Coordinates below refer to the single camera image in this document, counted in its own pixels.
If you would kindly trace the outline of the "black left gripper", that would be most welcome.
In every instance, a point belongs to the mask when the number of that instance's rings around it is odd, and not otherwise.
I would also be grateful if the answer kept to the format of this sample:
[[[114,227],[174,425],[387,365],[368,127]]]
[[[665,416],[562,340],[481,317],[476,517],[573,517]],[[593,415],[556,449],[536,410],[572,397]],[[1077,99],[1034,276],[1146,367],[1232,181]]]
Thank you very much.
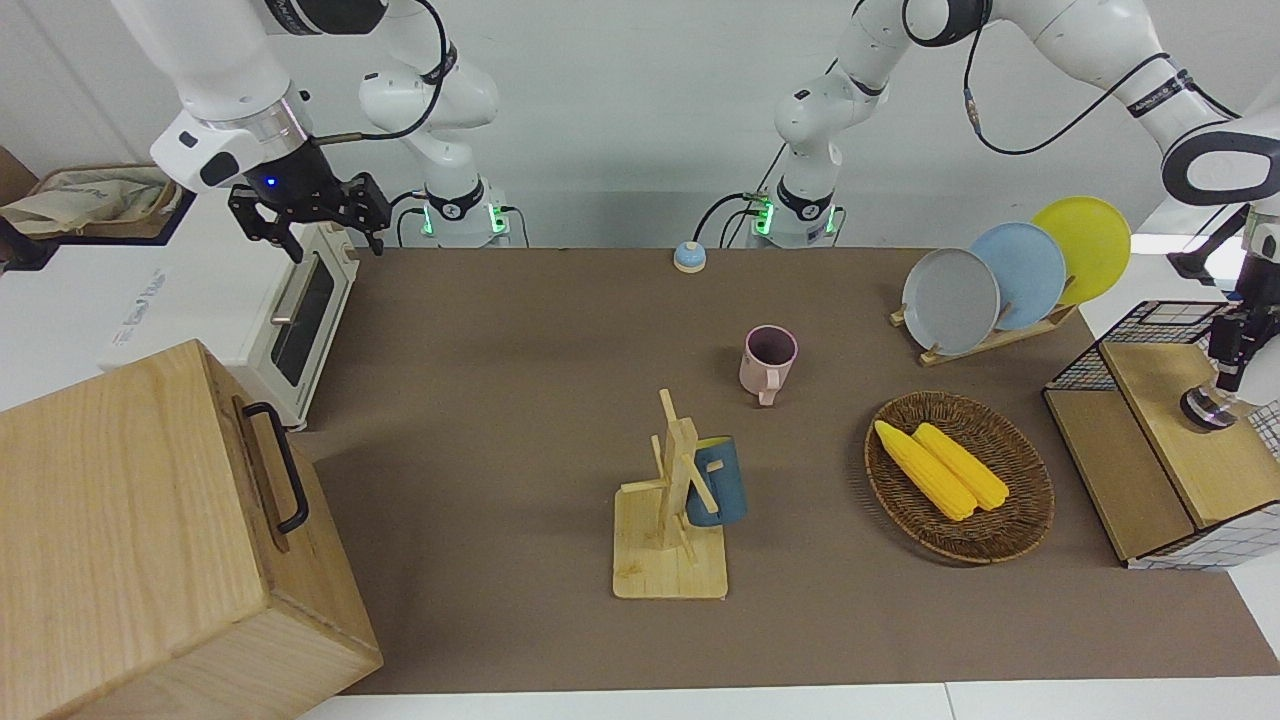
[[[1240,356],[1251,356],[1245,364],[1247,379],[1266,374],[1266,352],[1258,348],[1277,333],[1279,293],[1276,290],[1254,293],[1234,290],[1228,299],[1235,304],[1215,315],[1210,324],[1210,355],[1215,356],[1217,368],[1215,386],[1238,391]]]

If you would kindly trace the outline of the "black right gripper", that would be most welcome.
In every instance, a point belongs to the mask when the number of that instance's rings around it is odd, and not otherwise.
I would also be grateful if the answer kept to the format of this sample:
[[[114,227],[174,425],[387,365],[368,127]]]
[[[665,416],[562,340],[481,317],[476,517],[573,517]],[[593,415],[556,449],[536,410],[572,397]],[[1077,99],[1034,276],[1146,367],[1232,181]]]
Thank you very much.
[[[323,150],[307,141],[282,159],[264,163],[236,184],[228,208],[247,236],[262,236],[293,264],[305,256],[291,227],[333,222],[361,232],[375,256],[385,252],[390,204],[367,172],[339,179]]]

